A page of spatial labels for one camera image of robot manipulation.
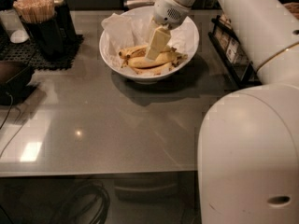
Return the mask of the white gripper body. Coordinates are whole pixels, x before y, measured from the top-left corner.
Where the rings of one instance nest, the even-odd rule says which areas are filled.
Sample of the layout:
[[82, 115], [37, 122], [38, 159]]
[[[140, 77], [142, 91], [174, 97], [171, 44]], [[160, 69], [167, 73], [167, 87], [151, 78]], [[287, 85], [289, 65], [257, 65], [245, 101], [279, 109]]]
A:
[[190, 9], [175, 0], [156, 0], [153, 9], [153, 20], [170, 30], [179, 27], [186, 19]]

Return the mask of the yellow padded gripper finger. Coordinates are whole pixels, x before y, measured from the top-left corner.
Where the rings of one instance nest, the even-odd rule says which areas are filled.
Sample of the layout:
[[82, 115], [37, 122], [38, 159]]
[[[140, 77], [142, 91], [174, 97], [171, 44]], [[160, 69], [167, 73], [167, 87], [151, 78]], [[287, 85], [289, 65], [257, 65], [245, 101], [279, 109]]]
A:
[[170, 30], [166, 26], [152, 28], [149, 33], [149, 43], [145, 57], [148, 60], [156, 60], [171, 39]]

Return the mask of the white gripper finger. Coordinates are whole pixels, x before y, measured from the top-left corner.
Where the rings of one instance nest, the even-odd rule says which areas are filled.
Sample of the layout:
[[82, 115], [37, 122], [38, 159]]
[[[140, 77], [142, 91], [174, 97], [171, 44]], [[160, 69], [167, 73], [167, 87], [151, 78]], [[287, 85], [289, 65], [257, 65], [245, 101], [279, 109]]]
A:
[[156, 46], [159, 38], [159, 27], [155, 19], [151, 19], [148, 27], [147, 41], [150, 46]]

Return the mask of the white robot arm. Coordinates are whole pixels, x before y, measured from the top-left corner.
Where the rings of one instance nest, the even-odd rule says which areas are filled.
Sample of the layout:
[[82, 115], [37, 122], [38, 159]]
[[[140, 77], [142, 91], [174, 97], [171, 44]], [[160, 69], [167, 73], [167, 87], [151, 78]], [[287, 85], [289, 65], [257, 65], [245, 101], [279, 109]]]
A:
[[[156, 0], [177, 28], [195, 0]], [[299, 224], [299, 20], [278, 0], [218, 0], [260, 85], [222, 97], [198, 137], [202, 224]]]

